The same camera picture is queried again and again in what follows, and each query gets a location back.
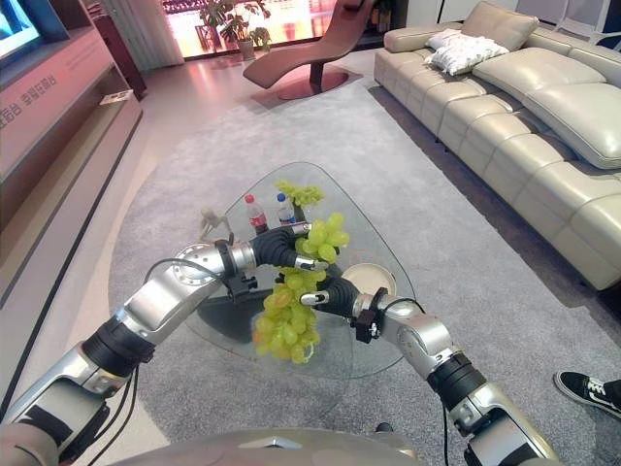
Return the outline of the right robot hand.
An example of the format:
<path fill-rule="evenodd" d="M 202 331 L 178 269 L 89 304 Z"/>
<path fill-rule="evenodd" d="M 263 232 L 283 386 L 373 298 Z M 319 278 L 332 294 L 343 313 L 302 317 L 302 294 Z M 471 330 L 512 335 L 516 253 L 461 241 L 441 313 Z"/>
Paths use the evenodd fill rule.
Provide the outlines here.
<path fill-rule="evenodd" d="M 317 283 L 318 290 L 304 293 L 300 303 L 318 311 L 343 317 L 353 317 L 353 307 L 360 292 L 344 278 L 327 277 Z"/>

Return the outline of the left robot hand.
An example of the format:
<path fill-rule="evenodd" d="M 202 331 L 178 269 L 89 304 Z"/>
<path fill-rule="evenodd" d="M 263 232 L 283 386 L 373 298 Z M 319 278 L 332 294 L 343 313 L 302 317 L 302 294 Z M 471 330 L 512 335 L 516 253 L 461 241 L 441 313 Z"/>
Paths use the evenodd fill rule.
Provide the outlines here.
<path fill-rule="evenodd" d="M 329 264 L 311 259 L 295 250 L 295 241 L 311 232 L 311 225 L 299 222 L 278 227 L 256 236 L 250 241 L 255 263 L 278 267 L 298 268 L 308 271 L 325 271 Z"/>

